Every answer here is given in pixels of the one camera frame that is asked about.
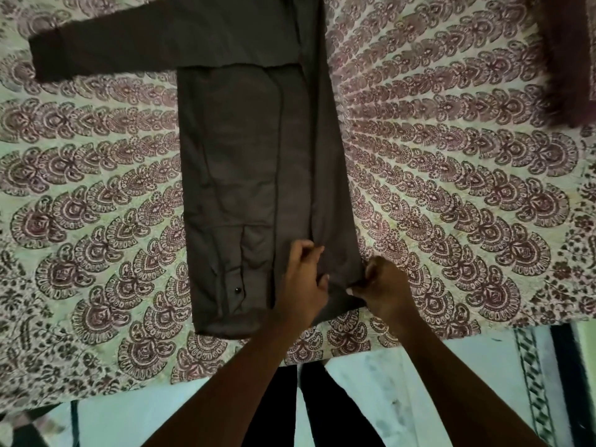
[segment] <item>black pants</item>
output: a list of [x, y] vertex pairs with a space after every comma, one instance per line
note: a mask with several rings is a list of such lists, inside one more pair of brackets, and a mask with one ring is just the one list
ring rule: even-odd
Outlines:
[[[244, 437], [243, 447], [294, 445], [296, 428], [296, 366], [275, 372]], [[385, 444], [360, 409], [320, 362], [304, 364], [300, 389], [306, 402], [312, 437], [317, 447]]]

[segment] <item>paisley patterned bedsheet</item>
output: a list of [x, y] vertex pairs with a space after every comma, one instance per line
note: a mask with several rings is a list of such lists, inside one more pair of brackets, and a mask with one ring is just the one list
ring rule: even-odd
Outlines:
[[[0, 0], [0, 411], [213, 374], [197, 337], [172, 73], [33, 80], [26, 38], [148, 0]], [[548, 126], [522, 0], [325, 0], [364, 256], [443, 338], [596, 314], [592, 127]], [[397, 345], [366, 310], [286, 363]]]

